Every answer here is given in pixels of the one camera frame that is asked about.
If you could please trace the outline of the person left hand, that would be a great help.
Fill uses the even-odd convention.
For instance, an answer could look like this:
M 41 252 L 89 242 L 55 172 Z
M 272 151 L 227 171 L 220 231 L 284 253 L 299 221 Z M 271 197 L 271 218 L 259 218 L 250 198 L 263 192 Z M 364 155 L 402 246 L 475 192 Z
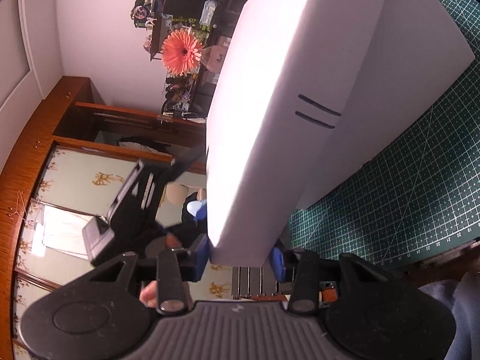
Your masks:
M 139 300 L 149 308 L 156 308 L 157 306 L 157 284 L 155 281 L 148 283 L 141 291 Z

